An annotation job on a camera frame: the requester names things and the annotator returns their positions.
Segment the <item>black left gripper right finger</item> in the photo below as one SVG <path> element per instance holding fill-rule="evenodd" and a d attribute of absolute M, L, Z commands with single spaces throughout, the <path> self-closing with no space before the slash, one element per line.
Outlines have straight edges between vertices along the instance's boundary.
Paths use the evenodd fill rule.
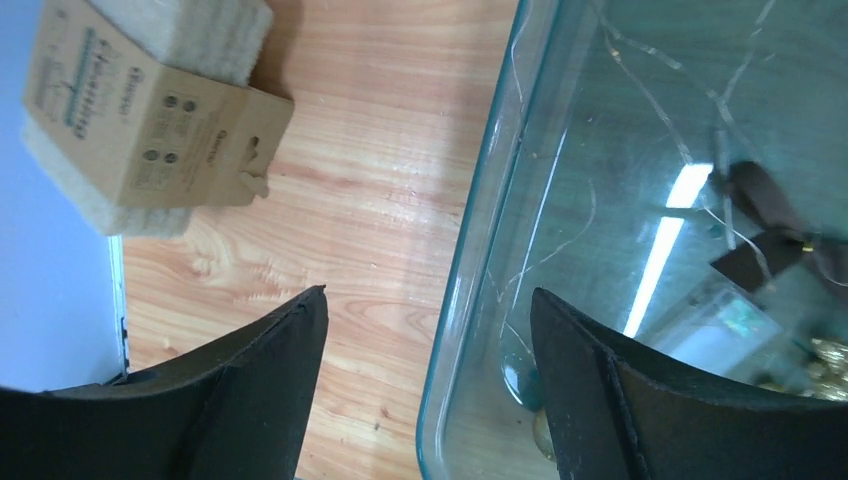
<path fill-rule="evenodd" d="M 538 288 L 531 336 L 563 479 L 843 479 L 847 406 L 697 369 Z"/>

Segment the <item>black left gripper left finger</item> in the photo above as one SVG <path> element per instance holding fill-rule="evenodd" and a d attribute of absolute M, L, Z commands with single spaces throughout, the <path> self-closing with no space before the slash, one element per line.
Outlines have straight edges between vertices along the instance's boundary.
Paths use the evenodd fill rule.
<path fill-rule="evenodd" d="M 1 392 L 5 479 L 291 479 L 328 332 L 325 289 L 109 384 Z"/>

